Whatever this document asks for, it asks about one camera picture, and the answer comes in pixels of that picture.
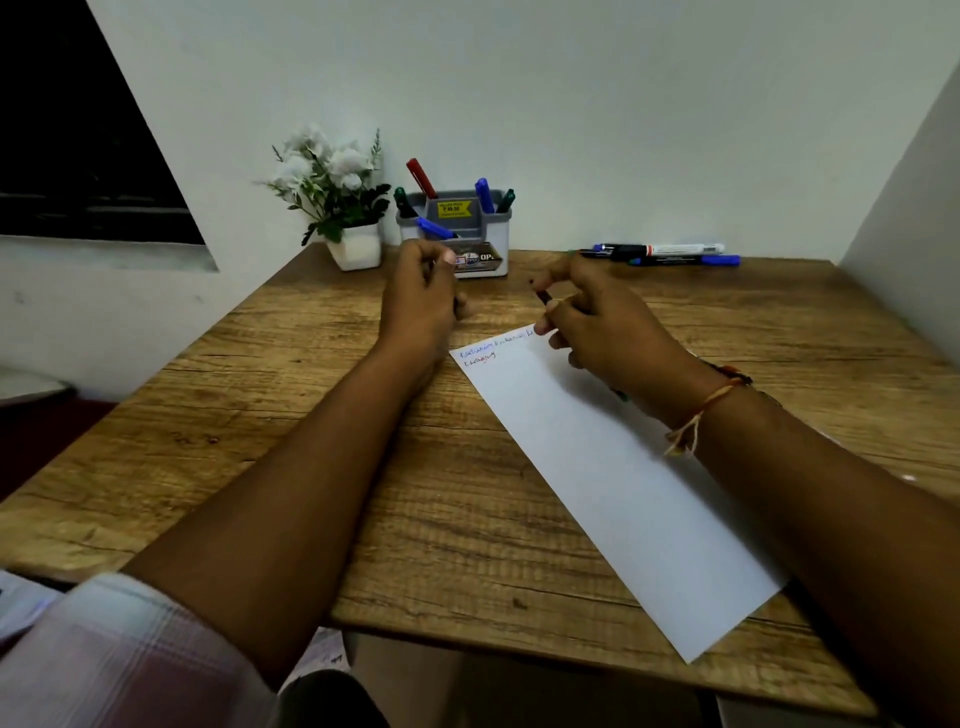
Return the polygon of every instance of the orange thread bracelet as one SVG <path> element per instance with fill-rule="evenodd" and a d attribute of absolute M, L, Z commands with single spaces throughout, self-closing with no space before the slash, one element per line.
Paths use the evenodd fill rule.
<path fill-rule="evenodd" d="M 747 386 L 747 382 L 743 379 L 731 379 L 730 383 L 724 384 L 720 389 L 707 397 L 704 403 L 700 405 L 700 409 L 687 421 L 686 425 L 675 429 L 673 432 L 667 433 L 666 439 L 667 442 L 670 443 L 670 448 L 664 454 L 677 456 L 683 455 L 685 452 L 692 453 L 697 448 L 700 421 L 703 419 L 704 413 L 711 405 L 723 399 L 734 389 L 744 386 Z"/>

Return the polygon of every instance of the yellow price sticker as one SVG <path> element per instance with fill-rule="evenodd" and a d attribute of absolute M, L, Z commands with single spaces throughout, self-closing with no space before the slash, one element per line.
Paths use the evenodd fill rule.
<path fill-rule="evenodd" d="M 470 203 L 473 200 L 444 200 L 437 202 L 437 214 L 440 217 L 471 217 Z"/>

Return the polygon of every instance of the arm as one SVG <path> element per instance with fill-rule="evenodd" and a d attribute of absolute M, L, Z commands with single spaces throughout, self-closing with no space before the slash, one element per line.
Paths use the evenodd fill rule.
<path fill-rule="evenodd" d="M 622 282 L 579 256 L 537 333 L 676 428 L 728 380 L 689 354 Z M 754 515 L 852 649 L 908 716 L 960 723 L 960 512 L 835 445 L 755 391 L 712 406 L 697 457 Z"/>
<path fill-rule="evenodd" d="M 440 244 L 405 244 L 370 353 L 270 453 L 123 569 L 235 644 L 275 688 L 333 601 L 404 407 L 446 354 L 452 258 Z M 430 281 L 426 260 L 436 260 Z"/>

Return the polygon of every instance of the forearm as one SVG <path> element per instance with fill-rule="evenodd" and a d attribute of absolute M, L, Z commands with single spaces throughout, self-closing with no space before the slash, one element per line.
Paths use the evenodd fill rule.
<path fill-rule="evenodd" d="M 276 686 L 333 600 L 416 370 L 374 349 L 278 446 L 124 571 L 204 619 Z"/>
<path fill-rule="evenodd" d="M 697 456 L 889 694 L 960 719 L 960 513 L 751 390 L 708 411 Z"/>

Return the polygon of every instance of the dark window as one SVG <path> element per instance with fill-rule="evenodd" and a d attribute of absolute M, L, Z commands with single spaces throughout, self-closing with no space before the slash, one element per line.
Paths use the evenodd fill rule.
<path fill-rule="evenodd" d="M 204 241 L 84 0 L 0 23 L 0 235 Z"/>

